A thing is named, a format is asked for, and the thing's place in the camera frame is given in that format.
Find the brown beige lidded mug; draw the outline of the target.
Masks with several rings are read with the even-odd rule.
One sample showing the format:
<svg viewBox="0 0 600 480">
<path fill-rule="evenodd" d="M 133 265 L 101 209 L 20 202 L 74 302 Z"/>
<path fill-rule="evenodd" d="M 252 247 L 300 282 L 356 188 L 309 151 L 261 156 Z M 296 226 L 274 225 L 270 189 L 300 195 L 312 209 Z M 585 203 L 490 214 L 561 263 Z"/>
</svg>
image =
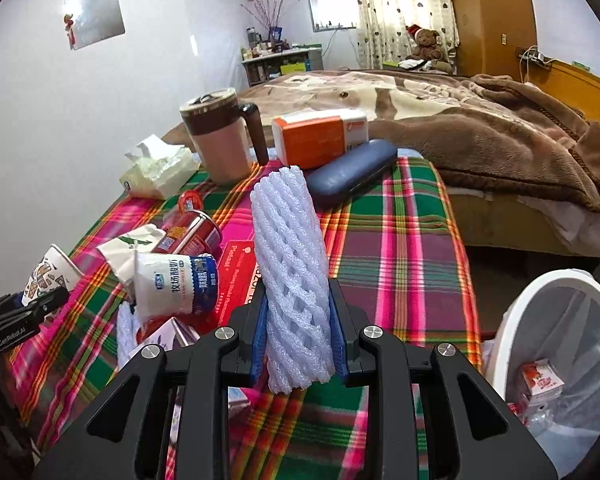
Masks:
<svg viewBox="0 0 600 480">
<path fill-rule="evenodd" d="M 256 104 L 240 102 L 234 88 L 215 90 L 180 106 L 187 133 L 210 179 L 227 185 L 250 175 L 252 157 L 268 163 L 268 147 Z"/>
</svg>

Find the soft pack of tissues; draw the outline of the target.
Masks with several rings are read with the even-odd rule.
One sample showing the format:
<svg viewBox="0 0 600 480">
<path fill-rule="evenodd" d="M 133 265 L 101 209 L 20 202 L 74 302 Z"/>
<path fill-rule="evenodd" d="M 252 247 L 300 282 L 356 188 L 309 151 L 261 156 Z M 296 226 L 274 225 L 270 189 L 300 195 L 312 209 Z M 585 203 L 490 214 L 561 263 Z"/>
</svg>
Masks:
<svg viewBox="0 0 600 480">
<path fill-rule="evenodd" d="M 196 174 L 200 162 L 184 144 L 167 144 L 152 134 L 127 152 L 131 166 L 119 178 L 129 196 L 168 200 Z"/>
</svg>

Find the red white carton in bin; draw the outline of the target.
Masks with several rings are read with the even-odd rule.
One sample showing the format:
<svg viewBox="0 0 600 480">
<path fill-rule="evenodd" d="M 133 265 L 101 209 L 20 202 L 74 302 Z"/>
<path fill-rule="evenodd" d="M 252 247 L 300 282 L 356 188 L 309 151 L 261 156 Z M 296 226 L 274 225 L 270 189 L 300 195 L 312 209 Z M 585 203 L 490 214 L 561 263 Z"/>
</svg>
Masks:
<svg viewBox="0 0 600 480">
<path fill-rule="evenodd" d="M 548 402 L 562 394 L 565 383 L 547 359 L 524 363 L 519 369 L 520 392 L 530 402 Z"/>
</svg>

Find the plaid pink green tablecloth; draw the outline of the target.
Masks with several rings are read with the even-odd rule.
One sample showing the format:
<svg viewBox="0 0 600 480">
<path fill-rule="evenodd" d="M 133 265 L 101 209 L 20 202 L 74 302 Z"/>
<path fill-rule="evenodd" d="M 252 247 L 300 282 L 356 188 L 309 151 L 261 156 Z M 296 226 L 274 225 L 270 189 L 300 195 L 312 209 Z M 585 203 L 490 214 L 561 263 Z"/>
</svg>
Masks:
<svg viewBox="0 0 600 480">
<path fill-rule="evenodd" d="M 334 278 L 348 304 L 387 333 L 421 347 L 449 342 L 481 361 L 469 263 L 441 177 L 429 162 L 400 158 L 372 187 L 342 206 L 299 220 L 290 194 L 297 169 L 271 162 L 228 190 L 193 180 L 224 240 L 253 240 L 270 295 L 270 382 L 230 422 L 234 479 L 351 479 L 363 467 L 368 393 L 331 380 L 292 388 L 300 353 L 328 333 L 326 295 Z M 73 247 L 82 278 L 68 304 L 12 355 L 15 400 L 38 448 L 47 450 L 114 377 L 114 322 L 122 285 L 98 250 L 118 234 L 157 220 L 166 206 L 119 200 Z"/>
</svg>

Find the grey shelf with clutter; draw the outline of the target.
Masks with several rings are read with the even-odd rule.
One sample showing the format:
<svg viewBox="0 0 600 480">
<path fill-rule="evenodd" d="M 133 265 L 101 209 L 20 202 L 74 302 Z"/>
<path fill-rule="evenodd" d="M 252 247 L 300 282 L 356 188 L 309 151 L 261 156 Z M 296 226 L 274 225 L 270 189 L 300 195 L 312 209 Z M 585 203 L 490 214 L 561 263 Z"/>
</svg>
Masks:
<svg viewBox="0 0 600 480">
<path fill-rule="evenodd" d="M 277 53 L 246 58 L 242 61 L 249 87 L 289 74 L 324 70 L 323 50 L 320 44 L 294 48 Z"/>
</svg>

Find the patterned paper cup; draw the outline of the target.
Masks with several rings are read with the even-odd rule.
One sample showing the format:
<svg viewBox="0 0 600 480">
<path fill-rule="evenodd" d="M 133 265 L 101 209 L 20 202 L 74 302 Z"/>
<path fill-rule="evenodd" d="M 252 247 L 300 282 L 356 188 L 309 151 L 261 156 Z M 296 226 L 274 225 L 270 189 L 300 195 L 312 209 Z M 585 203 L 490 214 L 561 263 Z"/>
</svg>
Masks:
<svg viewBox="0 0 600 480">
<path fill-rule="evenodd" d="M 21 304 L 27 307 L 32 301 L 59 287 L 72 292 L 82 276 L 73 261 L 56 244 L 51 244 L 24 286 Z"/>
</svg>

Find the white foam fruit net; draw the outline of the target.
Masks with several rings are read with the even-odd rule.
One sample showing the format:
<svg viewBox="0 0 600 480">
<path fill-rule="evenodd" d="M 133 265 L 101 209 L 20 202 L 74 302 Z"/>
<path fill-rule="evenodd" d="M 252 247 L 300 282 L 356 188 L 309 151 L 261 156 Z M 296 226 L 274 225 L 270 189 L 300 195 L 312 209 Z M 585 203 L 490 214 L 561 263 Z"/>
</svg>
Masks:
<svg viewBox="0 0 600 480">
<path fill-rule="evenodd" d="M 265 287 L 268 388 L 291 393 L 335 374 L 328 258 L 320 222 L 297 166 L 273 171 L 251 193 L 256 254 Z"/>
</svg>

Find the brown fleece blanket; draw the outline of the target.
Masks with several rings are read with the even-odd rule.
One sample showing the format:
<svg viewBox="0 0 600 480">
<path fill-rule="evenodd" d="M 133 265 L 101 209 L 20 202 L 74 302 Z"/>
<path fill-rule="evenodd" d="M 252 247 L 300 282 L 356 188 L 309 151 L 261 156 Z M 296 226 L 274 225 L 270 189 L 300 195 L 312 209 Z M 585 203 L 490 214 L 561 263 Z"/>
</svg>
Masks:
<svg viewBox="0 0 600 480">
<path fill-rule="evenodd" d="M 272 120 L 307 110 L 364 110 L 370 137 L 414 148 L 443 181 L 579 205 L 600 214 L 600 123 L 509 76 L 398 70 L 294 73 L 239 92 Z"/>
</svg>

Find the silver wall poster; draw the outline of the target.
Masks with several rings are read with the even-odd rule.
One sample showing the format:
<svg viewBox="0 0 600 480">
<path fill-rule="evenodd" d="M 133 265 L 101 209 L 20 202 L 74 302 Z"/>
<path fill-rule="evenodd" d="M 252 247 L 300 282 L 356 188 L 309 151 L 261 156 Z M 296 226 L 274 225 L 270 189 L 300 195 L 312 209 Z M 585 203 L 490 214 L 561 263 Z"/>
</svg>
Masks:
<svg viewBox="0 0 600 480">
<path fill-rule="evenodd" d="M 62 19 L 73 51 L 125 33 L 119 0 L 66 0 Z"/>
</svg>

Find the orange white cardboard box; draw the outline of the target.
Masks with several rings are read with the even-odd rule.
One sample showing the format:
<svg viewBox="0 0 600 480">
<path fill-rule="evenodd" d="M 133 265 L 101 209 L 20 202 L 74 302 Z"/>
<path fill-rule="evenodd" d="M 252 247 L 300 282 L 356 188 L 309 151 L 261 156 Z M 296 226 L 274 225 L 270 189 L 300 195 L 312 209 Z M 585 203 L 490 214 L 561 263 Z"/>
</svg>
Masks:
<svg viewBox="0 0 600 480">
<path fill-rule="evenodd" d="M 368 141 L 368 122 L 360 108 L 308 110 L 274 117 L 272 133 L 285 166 L 320 168 Z"/>
</svg>

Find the wooden bed headboard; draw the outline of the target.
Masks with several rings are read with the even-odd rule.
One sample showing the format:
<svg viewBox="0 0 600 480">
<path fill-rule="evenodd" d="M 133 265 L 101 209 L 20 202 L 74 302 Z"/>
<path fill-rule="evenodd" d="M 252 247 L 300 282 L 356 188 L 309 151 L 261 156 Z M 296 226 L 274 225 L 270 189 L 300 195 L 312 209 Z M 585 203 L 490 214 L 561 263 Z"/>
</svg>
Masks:
<svg viewBox="0 0 600 480">
<path fill-rule="evenodd" d="M 600 77 L 579 66 L 554 60 L 550 63 L 521 61 L 520 74 L 585 118 L 600 122 Z"/>
</svg>

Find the white bed sheet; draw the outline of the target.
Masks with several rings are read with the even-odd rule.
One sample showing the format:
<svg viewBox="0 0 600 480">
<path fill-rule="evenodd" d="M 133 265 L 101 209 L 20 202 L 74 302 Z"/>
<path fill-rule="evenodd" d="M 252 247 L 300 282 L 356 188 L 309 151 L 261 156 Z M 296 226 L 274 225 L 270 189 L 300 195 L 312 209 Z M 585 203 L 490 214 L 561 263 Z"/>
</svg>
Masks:
<svg viewBox="0 0 600 480">
<path fill-rule="evenodd" d="M 570 252 L 600 257 L 600 214 L 580 206 L 554 200 L 519 196 L 518 202 L 538 210 L 556 230 L 558 240 Z"/>
</svg>

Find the red flat card box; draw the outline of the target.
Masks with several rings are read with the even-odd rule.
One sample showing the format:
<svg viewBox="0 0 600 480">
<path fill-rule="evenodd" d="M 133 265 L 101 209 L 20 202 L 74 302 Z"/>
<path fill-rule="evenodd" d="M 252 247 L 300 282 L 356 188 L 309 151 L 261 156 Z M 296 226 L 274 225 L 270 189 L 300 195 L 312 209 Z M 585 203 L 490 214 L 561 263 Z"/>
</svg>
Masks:
<svg viewBox="0 0 600 480">
<path fill-rule="evenodd" d="M 219 262 L 219 297 L 210 313 L 196 321 L 196 331 L 206 334 L 225 326 L 232 312 L 251 300 L 260 278 L 252 240 L 228 242 Z"/>
</svg>

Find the patterned window curtain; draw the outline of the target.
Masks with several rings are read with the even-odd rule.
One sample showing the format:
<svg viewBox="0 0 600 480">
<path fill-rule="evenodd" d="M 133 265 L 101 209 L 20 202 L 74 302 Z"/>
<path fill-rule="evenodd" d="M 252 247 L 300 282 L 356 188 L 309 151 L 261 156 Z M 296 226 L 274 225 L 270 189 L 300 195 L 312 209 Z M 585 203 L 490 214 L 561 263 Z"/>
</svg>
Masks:
<svg viewBox="0 0 600 480">
<path fill-rule="evenodd" d="M 436 44 L 454 60 L 460 46 L 452 0 L 356 0 L 360 24 L 356 29 L 358 64 L 379 70 L 385 62 L 400 62 L 416 53 L 412 27 L 438 34 Z"/>
</svg>

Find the white round trash bin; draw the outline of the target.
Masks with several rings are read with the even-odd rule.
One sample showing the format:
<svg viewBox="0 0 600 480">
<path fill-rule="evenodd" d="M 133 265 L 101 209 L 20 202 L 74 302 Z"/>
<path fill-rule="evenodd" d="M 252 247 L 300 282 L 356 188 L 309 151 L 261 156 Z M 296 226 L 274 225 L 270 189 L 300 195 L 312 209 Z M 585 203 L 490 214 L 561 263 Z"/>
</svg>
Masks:
<svg viewBox="0 0 600 480">
<path fill-rule="evenodd" d="M 550 271 L 510 304 L 484 376 L 559 478 L 600 479 L 600 283 Z"/>
</svg>

